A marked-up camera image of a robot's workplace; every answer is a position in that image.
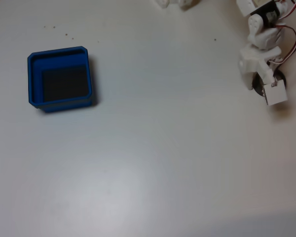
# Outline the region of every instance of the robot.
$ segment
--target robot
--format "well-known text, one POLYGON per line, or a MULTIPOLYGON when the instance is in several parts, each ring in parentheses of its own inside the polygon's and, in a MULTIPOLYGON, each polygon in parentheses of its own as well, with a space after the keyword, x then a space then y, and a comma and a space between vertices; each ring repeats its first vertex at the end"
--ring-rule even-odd
POLYGON ((249 17, 249 44, 240 50, 239 69, 249 90, 264 96, 268 105, 287 100, 286 80, 275 68, 282 62, 278 46, 286 27, 278 21, 288 10, 285 1, 237 0, 244 17, 249 17))
POLYGON ((167 8, 169 4, 178 4, 180 7, 190 6, 193 0, 156 0, 162 8, 167 8))

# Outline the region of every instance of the white object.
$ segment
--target white object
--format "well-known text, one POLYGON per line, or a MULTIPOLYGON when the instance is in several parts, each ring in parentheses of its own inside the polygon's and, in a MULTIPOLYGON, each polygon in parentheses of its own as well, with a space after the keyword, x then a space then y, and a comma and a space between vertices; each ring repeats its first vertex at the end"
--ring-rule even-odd
POLYGON ((248 41, 260 50, 269 50, 278 46, 284 38, 283 28, 263 28, 263 19, 255 14, 249 18, 248 41))
POLYGON ((178 4, 180 7, 190 6, 193 0, 156 0, 162 7, 167 8, 169 4, 178 4))
MULTIPOLYGON (((244 16, 247 16, 270 2, 269 0, 237 0, 238 7, 244 16)), ((283 15, 287 11, 287 3, 276 3, 283 15)), ((285 87, 277 83, 274 71, 268 66, 268 60, 274 60, 281 55, 278 45, 283 41, 283 28, 265 28, 260 15, 254 14, 248 19, 249 31, 248 44, 240 50, 239 69, 242 79, 248 89, 252 89, 254 73, 258 73, 263 81, 265 97, 268 105, 274 105, 287 100, 285 87)))
MULTIPOLYGON (((273 70, 267 65, 267 61, 279 57, 281 52, 280 47, 262 51, 257 49, 254 45, 248 44, 240 50, 239 69, 241 74, 244 78, 248 78, 247 74, 253 75, 253 73, 258 73, 264 84, 275 83, 273 70)), ((249 80, 245 81, 248 89, 252 89, 252 80, 253 78, 251 77, 249 80)))
POLYGON ((264 85, 264 93, 268 105, 275 105, 287 101, 286 89, 283 80, 274 84, 264 85))

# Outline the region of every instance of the red wire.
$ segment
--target red wire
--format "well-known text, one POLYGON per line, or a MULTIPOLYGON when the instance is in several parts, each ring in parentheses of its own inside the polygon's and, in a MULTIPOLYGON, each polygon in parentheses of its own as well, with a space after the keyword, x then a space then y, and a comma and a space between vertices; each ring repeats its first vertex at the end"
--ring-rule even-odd
MULTIPOLYGON (((276 28, 289 28, 289 29, 291 29, 294 33, 295 33, 295 36, 296 36, 296 31, 294 30, 294 28, 293 27, 290 27, 290 26, 286 26, 286 25, 276 25, 275 26, 276 28)), ((292 49, 290 50, 290 52, 285 56, 285 58, 282 60, 282 61, 280 61, 280 62, 276 62, 276 61, 271 61, 270 60, 270 62, 271 63, 275 63, 275 64, 282 64, 282 63, 285 63, 285 61, 294 53, 294 51, 295 51, 295 49, 296 49, 296 41, 295 41, 295 44, 294 44, 294 46, 292 47, 292 49)))

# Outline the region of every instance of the blue plastic container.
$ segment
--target blue plastic container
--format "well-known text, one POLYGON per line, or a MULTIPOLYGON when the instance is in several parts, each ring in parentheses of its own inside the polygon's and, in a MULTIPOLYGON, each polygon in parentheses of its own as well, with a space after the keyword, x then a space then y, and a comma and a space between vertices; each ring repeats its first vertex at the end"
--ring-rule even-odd
POLYGON ((88 50, 82 46, 28 57, 29 103, 45 112, 92 105, 88 50))

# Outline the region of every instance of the black wheel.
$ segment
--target black wheel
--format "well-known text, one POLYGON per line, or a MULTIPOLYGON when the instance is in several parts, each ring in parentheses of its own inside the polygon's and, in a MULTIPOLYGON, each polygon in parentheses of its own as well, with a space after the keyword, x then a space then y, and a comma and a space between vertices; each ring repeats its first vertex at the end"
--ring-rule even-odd
MULTIPOLYGON (((274 76, 276 77, 277 80, 283 80, 284 85, 286 87, 286 83, 287 83, 286 82, 286 77, 280 70, 276 70, 274 72, 274 76)), ((256 75, 253 78, 252 87, 256 91, 257 94, 259 94, 260 96, 263 96, 263 94, 264 94, 264 92, 263 92, 263 81, 262 81, 262 79, 261 79, 261 77, 259 76, 258 73, 256 73, 256 75)))

